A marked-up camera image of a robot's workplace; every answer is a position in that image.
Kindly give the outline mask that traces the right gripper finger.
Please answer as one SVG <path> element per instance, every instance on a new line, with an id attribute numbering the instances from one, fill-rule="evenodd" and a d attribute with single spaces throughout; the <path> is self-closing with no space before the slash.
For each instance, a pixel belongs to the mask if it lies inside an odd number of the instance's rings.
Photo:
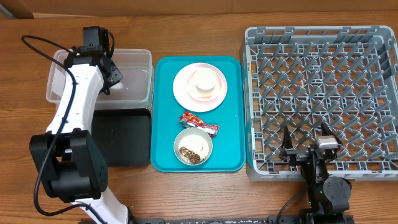
<path id="1" fill-rule="evenodd" d="M 330 128 L 328 127 L 328 125 L 326 124 L 326 122 L 322 122 L 321 125 L 321 131 L 322 131 L 322 136 L 333 136 L 336 140 L 336 142 L 340 145 L 342 145 L 342 141 L 336 136 L 335 133 L 333 133 Z"/>
<path id="2" fill-rule="evenodd" d="M 282 141 L 282 148 L 284 150 L 292 150 L 293 149 L 290 132 L 289 132 L 289 129 L 287 126 L 284 127 L 284 137 L 283 137 L 283 141 Z"/>

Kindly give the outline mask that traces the white rice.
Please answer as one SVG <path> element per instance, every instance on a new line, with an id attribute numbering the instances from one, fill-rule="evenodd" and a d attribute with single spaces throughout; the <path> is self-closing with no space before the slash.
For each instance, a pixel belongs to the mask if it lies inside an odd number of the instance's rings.
<path id="1" fill-rule="evenodd" d="M 178 144 L 178 152 L 181 147 L 186 147 L 187 149 L 197 153 L 201 157 L 201 162 L 203 162 L 208 157 L 210 151 L 209 144 L 207 143 L 206 139 L 197 134 L 190 134 L 182 138 Z M 186 163 L 192 164 L 182 155 L 181 157 Z"/>

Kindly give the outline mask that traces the grey bowl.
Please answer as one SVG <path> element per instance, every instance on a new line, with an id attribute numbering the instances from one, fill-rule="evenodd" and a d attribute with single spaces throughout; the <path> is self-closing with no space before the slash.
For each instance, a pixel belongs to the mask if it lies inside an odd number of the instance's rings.
<path id="1" fill-rule="evenodd" d="M 209 144 L 209 148 L 210 148 L 209 155 L 203 162 L 201 162 L 199 164 L 186 163 L 182 159 L 180 153 L 178 152 L 178 144 L 179 144 L 179 142 L 181 141 L 182 138 L 184 138 L 185 136 L 188 136 L 190 134 L 197 134 L 199 136 L 202 136 L 203 138 L 206 139 L 207 143 Z M 175 141 L 174 141 L 174 152 L 175 152 L 175 155 L 177 156 L 179 161 L 181 161 L 182 163 L 184 163 L 184 164 L 186 164 L 188 166 L 199 166 L 199 165 L 205 163 L 210 158 L 212 150 L 213 150 L 213 141 L 212 141 L 211 137 L 205 131 L 203 131 L 203 130 L 201 130 L 199 128 L 186 128 L 186 129 L 184 129 L 183 131 L 179 132 L 179 134 L 177 135 L 177 137 L 175 138 Z"/>

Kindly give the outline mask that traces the brown food piece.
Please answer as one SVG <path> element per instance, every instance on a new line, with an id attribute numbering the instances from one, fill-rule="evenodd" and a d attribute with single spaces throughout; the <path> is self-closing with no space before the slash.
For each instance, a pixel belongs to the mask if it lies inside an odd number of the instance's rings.
<path id="1" fill-rule="evenodd" d="M 197 153 L 187 149 L 186 147 L 181 147 L 179 149 L 179 152 L 184 158 L 188 159 L 192 164 L 198 164 L 201 162 L 201 157 Z"/>

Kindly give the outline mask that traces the red snack wrapper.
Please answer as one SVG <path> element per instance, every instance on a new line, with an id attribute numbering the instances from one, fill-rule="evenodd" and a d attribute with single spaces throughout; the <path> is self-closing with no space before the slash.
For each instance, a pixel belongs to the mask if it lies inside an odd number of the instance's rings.
<path id="1" fill-rule="evenodd" d="M 205 131 L 211 138 L 215 137 L 219 131 L 218 125 L 206 124 L 200 117 L 189 111 L 185 111 L 183 115 L 178 118 L 178 121 L 182 123 L 185 128 L 199 128 Z"/>

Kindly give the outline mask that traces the white paper cup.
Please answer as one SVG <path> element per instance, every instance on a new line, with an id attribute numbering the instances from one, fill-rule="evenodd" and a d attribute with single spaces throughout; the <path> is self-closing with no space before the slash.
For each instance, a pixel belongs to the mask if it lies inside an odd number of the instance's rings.
<path id="1" fill-rule="evenodd" d="M 196 89 L 204 93 L 213 91 L 218 79 L 217 74 L 210 68 L 199 68 L 193 77 Z"/>

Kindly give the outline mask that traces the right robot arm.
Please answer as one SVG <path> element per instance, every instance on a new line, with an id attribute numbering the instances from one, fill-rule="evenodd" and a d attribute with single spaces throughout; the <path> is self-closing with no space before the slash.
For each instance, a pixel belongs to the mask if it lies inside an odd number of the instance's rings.
<path id="1" fill-rule="evenodd" d="M 279 211 L 277 223 L 282 222 L 285 208 L 304 193 L 308 194 L 309 208 L 299 212 L 295 223 L 354 223 L 352 216 L 345 215 L 349 209 L 351 182 L 342 177 L 331 176 L 326 163 L 334 160 L 342 148 L 342 141 L 329 129 L 326 123 L 320 125 L 322 135 L 316 143 L 306 149 L 293 148 L 288 127 L 284 127 L 280 156 L 287 158 L 290 166 L 300 166 L 306 189 L 293 196 Z"/>

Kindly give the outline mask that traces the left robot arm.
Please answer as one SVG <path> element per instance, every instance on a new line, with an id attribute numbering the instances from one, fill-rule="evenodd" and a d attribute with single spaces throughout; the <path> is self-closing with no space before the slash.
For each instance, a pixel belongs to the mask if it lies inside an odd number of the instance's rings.
<path id="1" fill-rule="evenodd" d="M 111 54 L 102 45 L 82 46 L 60 65 L 68 74 L 62 99 L 45 134 L 32 136 L 30 152 L 38 171 L 34 205 L 40 208 L 38 188 L 51 198 L 80 207 L 96 223 L 132 223 L 127 206 L 108 187 L 108 166 L 91 135 L 98 95 L 120 77 Z"/>

